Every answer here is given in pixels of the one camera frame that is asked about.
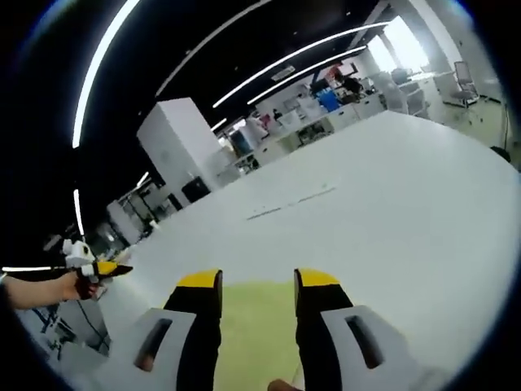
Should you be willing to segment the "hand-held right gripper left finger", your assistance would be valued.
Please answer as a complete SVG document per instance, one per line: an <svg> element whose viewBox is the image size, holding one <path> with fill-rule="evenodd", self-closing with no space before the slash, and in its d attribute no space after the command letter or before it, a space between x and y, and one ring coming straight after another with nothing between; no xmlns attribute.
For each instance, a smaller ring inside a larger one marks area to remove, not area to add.
<svg viewBox="0 0 521 391"><path fill-rule="evenodd" d="M170 332L181 338L167 369L175 371L176 390L212 390L221 345L222 270L203 270L183 277L161 309L134 359L151 373Z"/></svg>

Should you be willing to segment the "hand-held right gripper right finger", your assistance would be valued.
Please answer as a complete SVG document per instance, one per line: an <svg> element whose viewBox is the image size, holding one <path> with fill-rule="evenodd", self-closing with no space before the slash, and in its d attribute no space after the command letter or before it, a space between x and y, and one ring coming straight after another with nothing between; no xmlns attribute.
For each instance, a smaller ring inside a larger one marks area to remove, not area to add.
<svg viewBox="0 0 521 391"><path fill-rule="evenodd" d="M436 390L438 373L369 307L326 272L294 271L296 344L306 390Z"/></svg>

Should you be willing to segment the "person's left hand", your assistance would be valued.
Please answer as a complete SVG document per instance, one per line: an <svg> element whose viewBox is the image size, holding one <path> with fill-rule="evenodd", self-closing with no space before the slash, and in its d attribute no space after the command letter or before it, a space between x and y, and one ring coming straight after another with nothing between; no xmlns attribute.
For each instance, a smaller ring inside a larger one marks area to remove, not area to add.
<svg viewBox="0 0 521 391"><path fill-rule="evenodd" d="M79 276L77 272L68 272L58 278L59 293L63 301L92 299L98 289L98 283L92 283L86 277Z"/></svg>

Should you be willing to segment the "person's right hand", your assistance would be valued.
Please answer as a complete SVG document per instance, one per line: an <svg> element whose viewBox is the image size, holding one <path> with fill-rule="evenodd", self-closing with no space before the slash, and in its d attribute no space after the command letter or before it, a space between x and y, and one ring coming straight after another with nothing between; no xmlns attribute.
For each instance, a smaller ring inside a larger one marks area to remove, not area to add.
<svg viewBox="0 0 521 391"><path fill-rule="evenodd" d="M294 387L293 385L291 385L281 379L272 380L269 383L267 390L268 391L301 391L300 389Z"/></svg>

